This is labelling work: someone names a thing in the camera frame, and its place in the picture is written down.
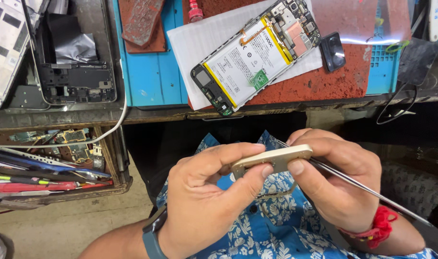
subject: wooden drawer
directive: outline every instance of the wooden drawer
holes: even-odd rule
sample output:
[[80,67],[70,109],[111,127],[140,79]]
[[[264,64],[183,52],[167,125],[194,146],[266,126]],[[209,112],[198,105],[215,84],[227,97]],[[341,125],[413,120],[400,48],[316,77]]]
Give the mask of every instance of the wooden drawer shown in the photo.
[[[93,129],[97,137],[107,132],[112,127],[89,127]],[[76,189],[65,191],[59,194],[50,194],[43,196],[9,196],[3,197],[0,200],[0,208],[13,210],[30,210],[50,203],[80,200],[87,198],[96,198],[106,195],[123,194],[131,187],[133,178],[129,175],[128,165],[129,157],[126,150],[124,136],[122,130],[116,130],[110,135],[100,140],[102,147],[102,154],[105,158],[106,171],[112,175],[113,185],[104,187],[95,187],[88,189]],[[14,132],[3,132],[0,135],[5,136],[6,139]]]

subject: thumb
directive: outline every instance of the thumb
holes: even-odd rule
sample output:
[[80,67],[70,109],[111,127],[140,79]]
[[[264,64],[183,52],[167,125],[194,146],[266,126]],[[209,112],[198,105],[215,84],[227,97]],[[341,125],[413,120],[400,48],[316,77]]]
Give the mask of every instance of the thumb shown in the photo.
[[288,169],[299,187],[318,205],[329,205],[336,201],[339,191],[305,159],[294,159]]
[[260,193],[265,179],[271,173],[273,167],[268,163],[253,166],[222,193],[223,202],[241,212]]

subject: red thread bracelet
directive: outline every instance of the red thread bracelet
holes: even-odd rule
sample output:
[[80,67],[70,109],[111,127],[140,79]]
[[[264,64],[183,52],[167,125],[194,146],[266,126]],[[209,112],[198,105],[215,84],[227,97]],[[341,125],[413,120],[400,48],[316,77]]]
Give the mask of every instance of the red thread bracelet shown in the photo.
[[353,233],[342,228],[339,228],[345,234],[348,234],[351,238],[358,238],[360,241],[367,241],[369,248],[373,249],[379,246],[381,242],[389,238],[392,232],[391,222],[398,219],[398,214],[390,211],[385,206],[379,206],[374,215],[372,221],[372,229],[363,233]]

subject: shirt button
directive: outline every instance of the shirt button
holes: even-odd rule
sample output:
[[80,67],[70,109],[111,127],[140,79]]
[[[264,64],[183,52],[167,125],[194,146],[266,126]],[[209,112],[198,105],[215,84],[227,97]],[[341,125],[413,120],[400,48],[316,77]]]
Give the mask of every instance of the shirt button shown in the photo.
[[256,213],[256,212],[257,212],[257,206],[256,206],[256,205],[252,205],[252,206],[249,208],[249,211],[250,211],[252,214]]

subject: hand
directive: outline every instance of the hand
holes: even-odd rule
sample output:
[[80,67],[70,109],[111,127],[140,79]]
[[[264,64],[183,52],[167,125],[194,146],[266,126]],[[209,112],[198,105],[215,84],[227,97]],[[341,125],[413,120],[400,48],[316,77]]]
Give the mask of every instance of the hand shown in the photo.
[[216,186],[231,172],[229,164],[265,151],[262,144],[235,143],[205,149],[181,159],[168,176],[168,219],[158,233],[170,259],[191,256],[222,238],[259,194],[273,172],[270,164],[252,167],[228,190]]
[[[298,130],[291,134],[287,144],[310,145],[314,157],[325,157],[344,173],[380,192],[381,162],[360,145],[319,129]],[[325,220],[354,233],[371,229],[379,205],[377,197],[330,173],[323,176],[304,159],[289,162],[288,169]]]

